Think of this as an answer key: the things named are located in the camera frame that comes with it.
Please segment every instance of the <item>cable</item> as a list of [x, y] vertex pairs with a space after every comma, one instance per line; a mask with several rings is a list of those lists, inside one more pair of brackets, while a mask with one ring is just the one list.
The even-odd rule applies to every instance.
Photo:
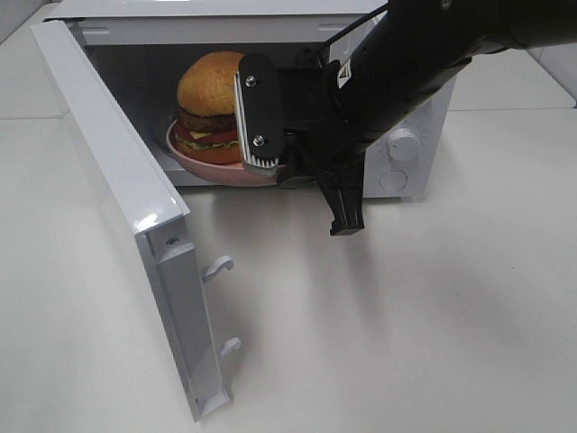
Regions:
[[326, 41], [324, 41], [318, 48], [316, 48], [316, 50], [314, 50], [312, 53], [310, 53], [304, 60], [301, 61], [302, 64], [308, 63], [309, 61], [311, 61], [315, 56], [318, 56], [321, 51], [325, 50], [326, 48], [330, 47], [331, 45], [333, 45], [333, 43], [335, 43], [336, 41], [338, 41], [339, 39], [341, 39], [342, 37], [346, 36], [347, 34], [349, 34], [350, 32], [352, 32], [354, 29], [356, 29], [357, 27], [360, 27], [361, 25], [365, 24], [367, 21], [369, 21], [370, 19], [374, 18], [377, 15], [382, 14], [383, 12], [386, 12], [389, 10], [389, 4], [385, 3], [383, 6], [378, 7], [377, 9], [375, 9], [372, 12], [369, 12], [368, 14], [363, 15], [361, 18], [359, 18], [358, 20], [354, 21], [353, 23], [350, 23], [349, 25], [347, 25], [344, 29], [342, 29], [339, 33], [337, 33], [336, 35], [330, 37], [329, 39], [327, 39]]

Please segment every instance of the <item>hamburger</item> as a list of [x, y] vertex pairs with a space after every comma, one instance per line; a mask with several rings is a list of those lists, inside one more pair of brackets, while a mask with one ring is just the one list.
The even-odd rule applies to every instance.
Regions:
[[211, 52], [182, 76], [177, 91], [174, 145], [190, 158], [211, 164], [241, 160], [234, 117], [234, 74], [243, 54]]

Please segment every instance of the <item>microwave control knob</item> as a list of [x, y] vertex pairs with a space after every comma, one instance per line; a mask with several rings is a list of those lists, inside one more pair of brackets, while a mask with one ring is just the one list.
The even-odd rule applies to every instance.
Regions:
[[394, 130], [387, 137], [387, 151], [394, 161], [410, 161], [421, 150], [421, 137], [418, 131], [410, 127]]

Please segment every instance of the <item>screw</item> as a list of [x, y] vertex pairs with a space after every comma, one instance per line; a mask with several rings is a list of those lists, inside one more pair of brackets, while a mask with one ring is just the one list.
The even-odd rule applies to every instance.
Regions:
[[249, 75], [246, 78], [246, 81], [244, 81], [244, 84], [248, 88], [253, 88], [254, 86], [256, 86], [256, 77], [254, 77], [253, 75]]
[[252, 140], [252, 144], [254, 144], [256, 147], [264, 146], [265, 143], [266, 140], [262, 135], [257, 135], [256, 137], [254, 137], [254, 140]]
[[168, 248], [173, 248], [177, 246], [179, 242], [180, 239], [178, 239], [177, 237], [171, 237], [168, 241], [166, 241], [166, 246], [168, 246]]

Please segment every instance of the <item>pink plate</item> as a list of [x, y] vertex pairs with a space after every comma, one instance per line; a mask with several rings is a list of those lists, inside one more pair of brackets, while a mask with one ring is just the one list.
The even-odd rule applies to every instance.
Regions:
[[231, 187], [264, 187], [267, 185], [276, 185], [275, 177], [267, 178], [249, 173], [243, 168], [241, 162], [223, 165], [209, 164], [183, 155], [172, 144], [172, 140], [174, 140], [172, 127], [174, 124], [175, 122], [170, 125], [169, 130], [166, 132], [166, 144], [169, 146], [170, 151], [179, 164], [200, 179]]

